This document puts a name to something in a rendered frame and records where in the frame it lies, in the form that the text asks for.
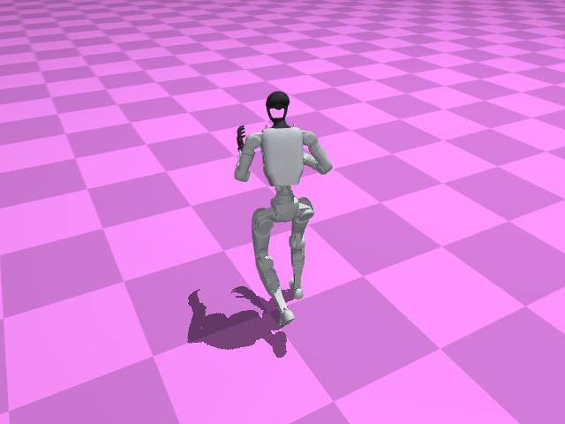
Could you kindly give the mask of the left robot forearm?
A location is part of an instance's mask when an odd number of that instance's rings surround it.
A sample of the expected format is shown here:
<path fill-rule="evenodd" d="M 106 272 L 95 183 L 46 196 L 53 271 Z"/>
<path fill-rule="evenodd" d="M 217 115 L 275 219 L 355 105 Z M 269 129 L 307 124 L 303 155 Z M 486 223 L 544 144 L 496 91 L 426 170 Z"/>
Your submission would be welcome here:
<path fill-rule="evenodd" d="M 239 149 L 239 154 L 241 155 L 241 153 L 242 153 L 242 152 L 241 152 L 241 150 Z M 239 156 L 239 158 L 238 158 L 238 160 L 237 160 L 237 165 L 236 165 L 235 174 L 234 174 L 234 177 L 235 177 L 235 178 L 236 178 L 237 172 L 238 172 L 239 160 L 240 160 L 240 156 Z"/>

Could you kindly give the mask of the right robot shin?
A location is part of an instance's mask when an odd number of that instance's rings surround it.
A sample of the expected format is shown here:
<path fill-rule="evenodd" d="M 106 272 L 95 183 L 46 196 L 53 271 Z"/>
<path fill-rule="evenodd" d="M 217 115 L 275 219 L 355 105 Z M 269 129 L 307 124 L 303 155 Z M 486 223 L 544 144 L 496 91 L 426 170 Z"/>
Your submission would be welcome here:
<path fill-rule="evenodd" d="M 305 237 L 301 235 L 302 239 L 302 249 L 300 251 L 295 251 L 291 249 L 291 265 L 294 272 L 294 288 L 300 288 L 301 285 L 301 274 L 305 263 Z"/>

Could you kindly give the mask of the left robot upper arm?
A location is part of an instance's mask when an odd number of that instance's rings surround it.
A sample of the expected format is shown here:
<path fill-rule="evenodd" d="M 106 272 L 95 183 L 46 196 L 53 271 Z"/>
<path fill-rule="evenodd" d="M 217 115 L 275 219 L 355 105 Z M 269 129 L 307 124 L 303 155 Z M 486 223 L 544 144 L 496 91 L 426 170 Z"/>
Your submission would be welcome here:
<path fill-rule="evenodd" d="M 247 135 L 245 138 L 245 144 L 242 149 L 242 153 L 239 160 L 239 167 L 236 176 L 236 180 L 246 182 L 250 177 L 249 167 L 252 164 L 255 152 L 254 149 L 258 148 L 262 142 L 263 132 L 253 132 Z"/>

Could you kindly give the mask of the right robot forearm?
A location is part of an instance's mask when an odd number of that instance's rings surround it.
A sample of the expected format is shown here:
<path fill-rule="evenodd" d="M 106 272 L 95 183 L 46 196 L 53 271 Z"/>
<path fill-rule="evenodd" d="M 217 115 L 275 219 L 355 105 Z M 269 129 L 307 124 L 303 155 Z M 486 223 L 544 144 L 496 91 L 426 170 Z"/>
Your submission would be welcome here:
<path fill-rule="evenodd" d="M 312 156 L 308 155 L 303 151 L 304 165 L 312 167 L 312 169 L 317 170 L 318 161 Z"/>

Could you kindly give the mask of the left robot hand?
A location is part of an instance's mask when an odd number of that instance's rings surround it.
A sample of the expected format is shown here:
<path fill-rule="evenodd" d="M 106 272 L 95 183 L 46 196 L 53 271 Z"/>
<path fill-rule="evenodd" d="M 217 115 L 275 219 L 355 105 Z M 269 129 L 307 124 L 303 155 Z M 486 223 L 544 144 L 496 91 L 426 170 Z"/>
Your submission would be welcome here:
<path fill-rule="evenodd" d="M 237 149 L 237 150 L 238 150 L 238 152 L 239 152 L 239 149 L 240 149 L 241 152 L 242 152 L 242 149 L 243 149 L 243 146 L 244 146 L 243 138 L 245 137 L 245 135 L 241 136 L 243 133 L 245 133 L 245 131 L 243 131 L 243 130 L 244 130 L 243 127 L 244 127 L 244 125 L 240 126 L 240 127 L 237 129 L 237 144 L 238 144 L 238 149 Z M 243 131 L 243 132 L 242 132 L 242 131 Z"/>

